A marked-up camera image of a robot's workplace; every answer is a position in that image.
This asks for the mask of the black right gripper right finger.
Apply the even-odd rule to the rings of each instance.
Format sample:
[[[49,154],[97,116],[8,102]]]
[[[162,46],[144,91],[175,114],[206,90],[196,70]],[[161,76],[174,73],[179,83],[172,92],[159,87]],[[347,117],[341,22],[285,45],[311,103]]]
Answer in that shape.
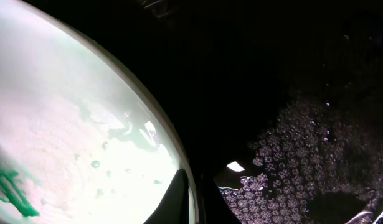
[[[383,198],[370,204],[365,210],[352,217],[346,224],[383,224]]]

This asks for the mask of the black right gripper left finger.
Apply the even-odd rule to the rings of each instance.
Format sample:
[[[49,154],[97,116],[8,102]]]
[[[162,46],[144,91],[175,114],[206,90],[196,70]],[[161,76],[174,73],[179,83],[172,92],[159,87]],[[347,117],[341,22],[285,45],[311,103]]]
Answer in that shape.
[[[156,210],[144,224],[188,224],[189,183],[186,171],[179,169]]]

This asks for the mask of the pale green plate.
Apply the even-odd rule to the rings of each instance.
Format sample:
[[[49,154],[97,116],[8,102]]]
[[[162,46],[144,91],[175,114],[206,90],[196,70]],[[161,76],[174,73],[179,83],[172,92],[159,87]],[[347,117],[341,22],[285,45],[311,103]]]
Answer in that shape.
[[[173,124],[114,56],[23,1],[0,1],[0,223],[145,223],[175,173]]]

